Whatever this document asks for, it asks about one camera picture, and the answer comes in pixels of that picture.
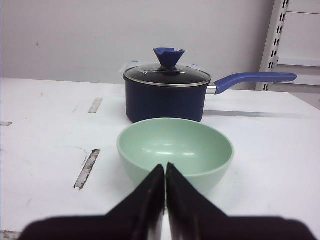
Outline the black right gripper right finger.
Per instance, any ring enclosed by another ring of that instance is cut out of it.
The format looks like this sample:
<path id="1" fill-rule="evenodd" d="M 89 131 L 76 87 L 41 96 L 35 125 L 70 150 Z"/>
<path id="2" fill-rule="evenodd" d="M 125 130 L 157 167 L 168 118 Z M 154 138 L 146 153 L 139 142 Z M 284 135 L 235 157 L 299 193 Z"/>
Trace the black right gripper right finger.
<path id="1" fill-rule="evenodd" d="M 166 167 L 167 209 L 176 240 L 313 240 L 302 222 L 279 216 L 230 216 L 200 194 L 172 164 Z"/>

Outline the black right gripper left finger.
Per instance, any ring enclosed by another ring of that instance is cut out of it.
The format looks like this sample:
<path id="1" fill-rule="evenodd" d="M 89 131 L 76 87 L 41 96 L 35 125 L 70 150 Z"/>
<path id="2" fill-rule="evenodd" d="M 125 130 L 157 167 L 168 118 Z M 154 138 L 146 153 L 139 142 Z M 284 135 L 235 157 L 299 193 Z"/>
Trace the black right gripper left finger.
<path id="1" fill-rule="evenodd" d="M 35 221 L 21 240 L 159 240 L 165 210 L 165 173 L 157 165 L 105 215 L 60 216 Z"/>

